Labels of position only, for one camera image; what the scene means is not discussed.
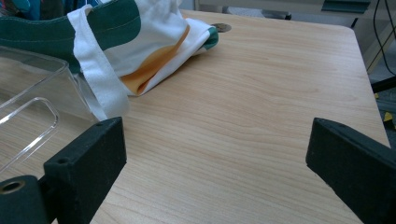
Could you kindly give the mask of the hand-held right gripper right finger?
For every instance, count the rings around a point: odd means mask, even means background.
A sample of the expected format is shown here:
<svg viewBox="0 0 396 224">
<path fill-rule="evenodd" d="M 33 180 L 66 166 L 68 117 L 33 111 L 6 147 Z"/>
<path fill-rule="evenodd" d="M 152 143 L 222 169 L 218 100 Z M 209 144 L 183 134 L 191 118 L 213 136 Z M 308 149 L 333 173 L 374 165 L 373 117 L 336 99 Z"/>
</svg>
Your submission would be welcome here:
<svg viewBox="0 0 396 224">
<path fill-rule="evenodd" d="M 305 161 L 364 224 L 396 224 L 395 149 L 315 118 Z"/>
</svg>

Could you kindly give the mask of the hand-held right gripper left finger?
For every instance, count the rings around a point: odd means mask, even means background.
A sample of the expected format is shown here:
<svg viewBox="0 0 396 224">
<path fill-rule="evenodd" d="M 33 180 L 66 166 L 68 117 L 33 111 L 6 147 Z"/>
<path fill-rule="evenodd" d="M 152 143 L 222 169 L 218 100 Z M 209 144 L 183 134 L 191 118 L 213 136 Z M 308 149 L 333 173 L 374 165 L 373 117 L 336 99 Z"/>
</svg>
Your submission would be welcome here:
<svg viewBox="0 0 396 224">
<path fill-rule="evenodd" d="M 89 224 L 126 162 L 122 118 L 92 125 L 44 163 L 49 220 Z"/>
</svg>

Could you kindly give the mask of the clear plastic box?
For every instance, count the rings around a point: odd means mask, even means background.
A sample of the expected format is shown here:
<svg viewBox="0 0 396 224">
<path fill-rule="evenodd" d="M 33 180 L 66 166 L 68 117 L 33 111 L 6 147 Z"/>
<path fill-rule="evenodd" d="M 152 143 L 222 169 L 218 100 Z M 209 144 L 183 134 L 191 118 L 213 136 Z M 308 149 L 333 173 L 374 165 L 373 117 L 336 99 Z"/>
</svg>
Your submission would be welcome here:
<svg viewBox="0 0 396 224">
<path fill-rule="evenodd" d="M 67 62 L 0 47 L 0 181 L 43 175 L 43 163 L 96 122 Z"/>
</svg>

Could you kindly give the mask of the white green orange cloth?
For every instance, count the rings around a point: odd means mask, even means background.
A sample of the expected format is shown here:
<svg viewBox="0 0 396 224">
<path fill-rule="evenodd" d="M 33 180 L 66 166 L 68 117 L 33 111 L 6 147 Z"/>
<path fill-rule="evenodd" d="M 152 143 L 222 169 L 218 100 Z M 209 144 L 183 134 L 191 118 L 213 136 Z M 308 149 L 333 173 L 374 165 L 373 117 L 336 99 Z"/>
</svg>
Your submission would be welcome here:
<svg viewBox="0 0 396 224">
<path fill-rule="evenodd" d="M 129 97 L 218 41 L 217 29 L 184 17 L 177 0 L 105 0 L 42 21 L 0 17 L 0 46 L 67 61 L 99 120 L 124 115 Z"/>
</svg>

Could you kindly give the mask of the black metal stand leg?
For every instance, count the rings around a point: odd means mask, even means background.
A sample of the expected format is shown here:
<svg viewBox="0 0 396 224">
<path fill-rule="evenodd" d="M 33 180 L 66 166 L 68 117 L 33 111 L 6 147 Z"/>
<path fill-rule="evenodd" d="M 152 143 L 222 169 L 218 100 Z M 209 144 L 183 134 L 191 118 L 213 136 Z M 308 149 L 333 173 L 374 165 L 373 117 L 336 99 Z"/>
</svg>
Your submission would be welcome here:
<svg viewBox="0 0 396 224">
<path fill-rule="evenodd" d="M 373 92 L 378 93 L 396 88 L 396 77 L 389 77 L 371 84 Z"/>
</svg>

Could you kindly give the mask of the dark green panel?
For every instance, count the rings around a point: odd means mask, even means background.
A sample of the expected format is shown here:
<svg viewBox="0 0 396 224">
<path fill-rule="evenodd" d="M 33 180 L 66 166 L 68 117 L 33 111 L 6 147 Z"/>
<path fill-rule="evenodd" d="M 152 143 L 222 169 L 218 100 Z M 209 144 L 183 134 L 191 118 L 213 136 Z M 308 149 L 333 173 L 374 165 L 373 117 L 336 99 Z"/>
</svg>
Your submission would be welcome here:
<svg viewBox="0 0 396 224">
<path fill-rule="evenodd" d="M 371 0 L 324 0 L 321 10 L 363 14 L 370 4 Z"/>
</svg>

